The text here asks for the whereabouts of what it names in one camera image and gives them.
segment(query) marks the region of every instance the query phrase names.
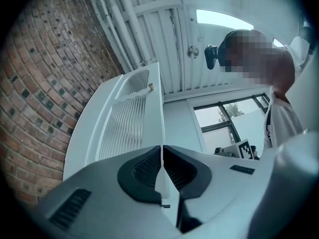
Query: window frame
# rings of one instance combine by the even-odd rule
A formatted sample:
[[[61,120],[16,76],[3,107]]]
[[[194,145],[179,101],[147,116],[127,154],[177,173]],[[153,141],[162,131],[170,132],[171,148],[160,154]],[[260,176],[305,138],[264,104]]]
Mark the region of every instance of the window frame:
[[[268,106],[266,108],[263,107],[263,105],[258,101],[257,97],[262,97],[267,103]],[[233,99],[233,100],[229,100],[229,101],[225,101],[225,102],[218,102],[216,104],[212,104],[212,105],[204,105],[204,106],[198,106],[198,107],[194,107],[194,111],[196,110],[202,110],[202,109],[206,109],[206,108],[212,108],[212,107],[219,107],[219,109],[221,110],[221,112],[223,113],[224,117],[227,119],[227,121],[224,122],[220,122],[217,124],[213,124],[213,125],[208,125],[208,126],[203,126],[201,127],[201,132],[205,133],[205,132],[210,132],[210,131],[214,131],[217,129],[221,129],[224,127],[228,127],[230,132],[233,134],[234,140],[235,142],[240,142],[240,136],[236,130],[236,127],[230,117],[230,115],[228,114],[228,112],[226,111],[224,105],[228,105],[228,104],[232,104],[235,102],[240,102],[240,101],[244,101],[244,100],[248,100],[248,99],[252,99],[256,105],[258,106],[258,108],[260,108],[263,113],[266,115],[266,112],[268,110],[269,107],[269,98],[265,93],[259,94],[259,95],[252,95],[252,96],[248,96],[245,98],[238,98],[238,99]]]

